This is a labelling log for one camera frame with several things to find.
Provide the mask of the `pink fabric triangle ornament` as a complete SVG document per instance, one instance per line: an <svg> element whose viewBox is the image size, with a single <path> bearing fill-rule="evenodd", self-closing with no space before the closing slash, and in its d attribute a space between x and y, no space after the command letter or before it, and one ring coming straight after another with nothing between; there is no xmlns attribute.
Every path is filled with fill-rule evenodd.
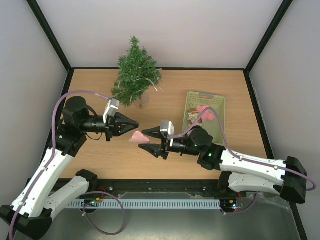
<svg viewBox="0 0 320 240"><path fill-rule="evenodd" d="M150 139L146 135L144 135L142 132L135 131L132 137L129 139L129 142L138 143L138 144L149 144Z"/></svg>

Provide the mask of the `brown round doll ornament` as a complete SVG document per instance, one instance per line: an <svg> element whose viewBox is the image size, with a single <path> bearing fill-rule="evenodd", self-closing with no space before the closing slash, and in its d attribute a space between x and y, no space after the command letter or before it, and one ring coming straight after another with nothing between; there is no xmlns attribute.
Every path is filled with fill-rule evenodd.
<svg viewBox="0 0 320 240"><path fill-rule="evenodd" d="M200 112L192 103L189 104L189 109L187 110L187 125L190 127L196 119L199 117Z"/></svg>

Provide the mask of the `pink fabric bow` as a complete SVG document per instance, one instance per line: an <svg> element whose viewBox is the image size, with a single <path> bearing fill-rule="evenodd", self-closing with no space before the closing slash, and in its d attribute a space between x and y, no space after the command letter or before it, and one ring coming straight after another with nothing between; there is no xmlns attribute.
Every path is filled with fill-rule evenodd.
<svg viewBox="0 0 320 240"><path fill-rule="evenodd" d="M206 108L209 108L208 105L198 105L196 107L196 110L201 114ZM202 123L205 123L206 121L212 121L215 119L215 116L213 113L210 112L210 110L207 110L202 116L201 116Z"/></svg>

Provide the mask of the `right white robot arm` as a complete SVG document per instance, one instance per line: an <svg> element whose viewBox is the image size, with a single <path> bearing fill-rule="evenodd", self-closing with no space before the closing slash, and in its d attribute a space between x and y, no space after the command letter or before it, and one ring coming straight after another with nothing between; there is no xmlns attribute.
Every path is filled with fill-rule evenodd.
<svg viewBox="0 0 320 240"><path fill-rule="evenodd" d="M306 202L308 174L295 157L275 160L235 152L213 143L213 137L200 126L178 138L171 138L160 127L145 129L142 134L161 140L160 144L139 144L139 148L156 158L165 160L169 153L196 156L202 168L220 171L218 191L224 196L233 192L265 192L295 204Z"/></svg>

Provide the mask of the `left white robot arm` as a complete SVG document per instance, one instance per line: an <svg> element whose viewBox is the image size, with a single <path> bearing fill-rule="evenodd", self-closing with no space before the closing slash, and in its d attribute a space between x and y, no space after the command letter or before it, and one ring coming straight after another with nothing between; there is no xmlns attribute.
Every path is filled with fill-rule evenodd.
<svg viewBox="0 0 320 240"><path fill-rule="evenodd" d="M54 218L70 202L97 189L98 176L88 170L52 193L57 180L87 140L88 133L105 134L106 141L139 127L139 123L118 112L120 102L109 100L103 115L87 105L81 96L69 98L62 110L62 121L53 134L41 165L10 205L0 208L0 217L13 229L32 240L41 239L50 229Z"/></svg>

